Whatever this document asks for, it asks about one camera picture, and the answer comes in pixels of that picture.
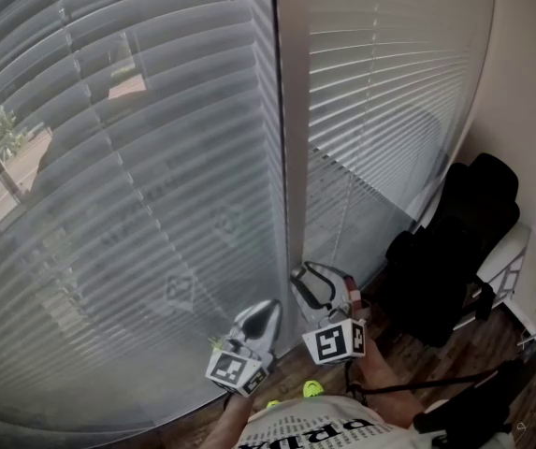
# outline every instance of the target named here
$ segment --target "person's arm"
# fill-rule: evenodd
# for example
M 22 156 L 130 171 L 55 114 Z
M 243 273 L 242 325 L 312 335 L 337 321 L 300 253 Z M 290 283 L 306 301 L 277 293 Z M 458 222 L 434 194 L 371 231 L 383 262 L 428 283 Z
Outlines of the person's arm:
M 228 401 L 224 414 L 203 441 L 199 449 L 231 449 L 247 426 L 254 398 L 234 395 Z
M 358 360 L 358 364 L 365 378 L 366 389 L 381 389 L 401 384 L 384 360 L 375 341 L 366 338 L 365 343 L 366 355 Z M 386 423 L 398 427 L 409 427 L 413 423 L 413 418 L 424 411 L 421 402 L 410 391 L 369 396 L 369 407 Z

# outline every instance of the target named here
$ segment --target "white marker cube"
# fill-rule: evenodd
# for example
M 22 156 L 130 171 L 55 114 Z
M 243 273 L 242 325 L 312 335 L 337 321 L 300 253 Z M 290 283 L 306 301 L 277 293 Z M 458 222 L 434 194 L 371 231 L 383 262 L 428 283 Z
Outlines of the white marker cube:
M 205 377 L 234 394 L 249 397 L 268 377 L 261 361 L 214 349 Z
M 305 333 L 303 340 L 315 364 L 332 364 L 365 355 L 364 321 L 346 319 Z

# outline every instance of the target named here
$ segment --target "person's right arm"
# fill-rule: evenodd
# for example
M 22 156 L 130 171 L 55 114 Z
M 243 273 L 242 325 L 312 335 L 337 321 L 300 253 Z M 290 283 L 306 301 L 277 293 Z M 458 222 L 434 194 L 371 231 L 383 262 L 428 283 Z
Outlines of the person's right arm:
M 358 360 L 358 364 L 365 379 L 366 389 L 381 389 L 401 384 L 371 338 L 366 338 L 366 355 Z M 411 391 L 369 396 L 369 407 L 386 423 L 398 427 L 409 427 L 413 418 L 424 411 L 421 402 Z

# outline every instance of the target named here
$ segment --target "white wall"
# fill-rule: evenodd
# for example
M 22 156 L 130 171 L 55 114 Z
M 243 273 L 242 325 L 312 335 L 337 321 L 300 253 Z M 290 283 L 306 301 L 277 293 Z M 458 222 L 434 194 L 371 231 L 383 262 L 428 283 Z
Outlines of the white wall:
M 490 152 L 519 177 L 521 219 L 536 231 L 536 0 L 496 0 L 471 130 L 458 156 Z

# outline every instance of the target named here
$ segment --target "neon yellow shoe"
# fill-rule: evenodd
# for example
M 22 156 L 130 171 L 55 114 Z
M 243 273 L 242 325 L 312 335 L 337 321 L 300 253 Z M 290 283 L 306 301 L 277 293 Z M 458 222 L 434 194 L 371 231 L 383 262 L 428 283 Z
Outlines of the neon yellow shoe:
M 303 385 L 303 398 L 313 398 L 324 392 L 324 387 L 317 381 L 306 381 Z

